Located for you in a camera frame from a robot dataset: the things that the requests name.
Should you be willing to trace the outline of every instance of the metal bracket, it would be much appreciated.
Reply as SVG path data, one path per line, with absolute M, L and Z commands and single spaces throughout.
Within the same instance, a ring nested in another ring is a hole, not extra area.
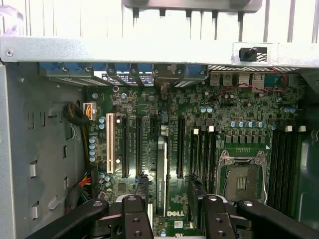
M 123 0 L 127 7 L 256 12 L 262 0 Z

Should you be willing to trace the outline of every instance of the motherboard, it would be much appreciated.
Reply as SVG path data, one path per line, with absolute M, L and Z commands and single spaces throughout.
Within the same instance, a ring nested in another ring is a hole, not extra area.
M 269 92 L 229 88 L 232 73 L 211 73 L 166 95 L 152 86 L 88 87 L 87 102 L 96 110 L 89 148 L 99 172 L 98 198 L 113 203 L 133 194 L 138 178 L 147 175 L 154 235 L 170 237 L 200 235 L 188 205 L 191 177 L 233 205 L 246 198 L 274 200 L 273 137 L 303 131 L 305 84 L 291 76 L 282 92 L 273 92 L 282 87 L 282 76 L 253 77 Z

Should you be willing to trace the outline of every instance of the metal panel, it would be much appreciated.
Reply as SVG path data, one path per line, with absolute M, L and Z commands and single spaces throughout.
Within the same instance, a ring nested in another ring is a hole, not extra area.
M 64 214 L 64 199 L 69 189 L 65 188 L 65 178 L 71 187 L 83 174 L 80 130 L 73 126 L 74 136 L 67 139 L 71 127 L 62 118 L 65 102 L 83 99 L 78 87 L 66 84 L 57 87 L 55 82 L 37 76 L 35 63 L 8 64 L 6 75 L 7 79 L 0 80 L 4 84 L 1 89 L 7 92 L 1 93 L 4 98 L 0 101 L 1 107 L 6 105 L 0 121 L 1 185 L 4 186 L 0 208 L 1 218 L 5 219 L 0 223 L 0 231 L 2 238 L 25 238 Z M 3 131 L 8 127 L 9 134 Z M 37 174 L 32 177 L 30 164 L 35 161 Z

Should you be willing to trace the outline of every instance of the ram slot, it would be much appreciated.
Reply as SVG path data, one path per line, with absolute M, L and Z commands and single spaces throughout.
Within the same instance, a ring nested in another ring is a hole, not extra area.
M 114 172 L 114 159 L 115 159 L 115 115 L 106 114 L 107 173 Z
M 142 117 L 136 117 L 136 149 L 135 149 L 135 157 L 136 157 L 136 177 L 139 177 L 142 174 Z
M 209 133 L 209 183 L 208 193 L 214 193 L 214 178 L 215 178 L 215 167 L 216 167 L 216 134 Z
M 177 136 L 177 178 L 184 177 L 184 138 L 185 138 L 185 119 L 178 118 Z
M 127 178 L 129 176 L 129 120 L 128 118 L 122 118 L 122 177 Z

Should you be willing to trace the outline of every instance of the green circuit board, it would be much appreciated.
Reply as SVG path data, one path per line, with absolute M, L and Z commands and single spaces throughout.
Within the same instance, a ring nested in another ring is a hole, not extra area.
M 247 197 L 264 203 L 274 127 L 295 127 L 302 114 L 298 103 L 304 97 L 305 85 L 302 79 L 297 80 L 295 87 L 281 93 L 259 95 L 239 87 L 218 98 L 225 87 L 212 86 L 209 81 L 171 88 L 167 97 L 154 87 L 119 86 L 118 92 L 112 87 L 88 87 L 87 100 L 96 103 L 97 109 L 89 135 L 97 139 L 96 159 L 91 164 L 100 173 L 99 198 L 112 203 L 120 195 L 132 194 L 137 176 L 148 175 L 154 235 L 165 229 L 170 237 L 200 235 L 189 220 L 191 173 L 201 178 L 208 193 L 222 195 L 231 203 Z M 109 113 L 116 119 L 113 173 L 107 172 L 107 125 L 103 129 L 99 126 L 99 118 Z M 167 165 L 158 158 L 159 137 L 167 143 Z M 165 192 L 159 192 L 158 173 L 164 171 Z M 157 204 L 159 196 L 165 197 L 164 205 Z

